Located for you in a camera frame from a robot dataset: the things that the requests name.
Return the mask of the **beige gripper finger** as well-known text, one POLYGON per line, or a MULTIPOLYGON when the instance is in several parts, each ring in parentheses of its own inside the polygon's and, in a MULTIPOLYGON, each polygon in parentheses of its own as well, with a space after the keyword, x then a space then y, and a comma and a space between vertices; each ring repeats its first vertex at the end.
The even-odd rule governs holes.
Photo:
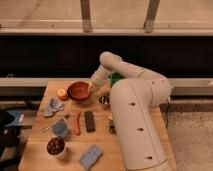
POLYGON ((99 90, 99 86, 98 86, 98 85, 95 85, 94 88, 93 88, 93 93, 94 93, 94 92, 97 92, 98 90, 99 90))
POLYGON ((94 84, 93 84, 93 83, 89 83, 88 92, 89 92, 89 93, 92 93, 92 92, 93 92, 93 89, 94 89, 94 84))

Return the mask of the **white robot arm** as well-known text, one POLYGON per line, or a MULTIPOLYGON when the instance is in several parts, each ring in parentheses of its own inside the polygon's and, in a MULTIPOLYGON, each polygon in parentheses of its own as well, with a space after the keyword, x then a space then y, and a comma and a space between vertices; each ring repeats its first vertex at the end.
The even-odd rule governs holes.
POLYGON ((110 109, 126 171, 171 171, 149 113, 150 107, 170 96, 169 80, 111 52, 103 52, 99 60, 100 66, 91 76, 90 91, 114 73, 123 76, 111 87, 110 109))

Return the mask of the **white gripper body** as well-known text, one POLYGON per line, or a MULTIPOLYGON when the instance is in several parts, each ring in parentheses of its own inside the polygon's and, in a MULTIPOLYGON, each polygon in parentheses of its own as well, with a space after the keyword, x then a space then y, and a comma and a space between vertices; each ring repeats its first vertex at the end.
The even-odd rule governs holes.
POLYGON ((92 85, 102 85, 103 82, 111 75, 111 72, 104 68, 102 65, 98 67, 98 69, 91 76, 91 84, 92 85))

